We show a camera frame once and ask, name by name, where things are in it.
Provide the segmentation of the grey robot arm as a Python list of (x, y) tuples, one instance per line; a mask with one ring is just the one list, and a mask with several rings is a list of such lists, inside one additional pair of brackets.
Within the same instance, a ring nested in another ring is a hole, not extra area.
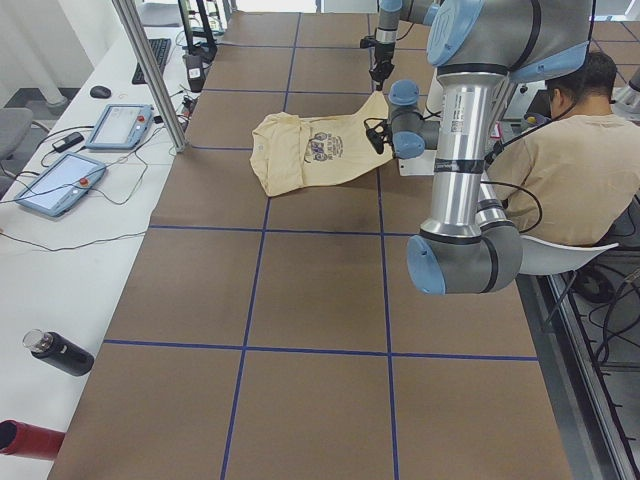
[(378, 2), (378, 25), (374, 35), (360, 41), (361, 48), (372, 48), (374, 60), (369, 70), (371, 80), (377, 91), (382, 91), (384, 83), (393, 70), (393, 57), (398, 42), (398, 29), (401, 21), (412, 25), (431, 26), (441, 1), (384, 0)]
[(517, 276), (522, 243), (486, 181), (489, 135), (516, 86), (579, 69), (591, 40), (592, 1), (383, 1), (371, 77), (386, 84), (399, 25), (430, 29), (427, 59), (443, 90), (438, 122), (410, 80), (389, 91), (387, 141), (400, 159), (435, 153), (428, 218), (407, 244), (415, 287), (426, 294), (486, 293)]

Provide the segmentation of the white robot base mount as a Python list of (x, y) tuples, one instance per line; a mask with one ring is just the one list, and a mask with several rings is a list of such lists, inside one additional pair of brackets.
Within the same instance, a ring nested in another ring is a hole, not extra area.
[(435, 168), (435, 150), (425, 150), (420, 156), (398, 159), (399, 173), (407, 176), (433, 176)]

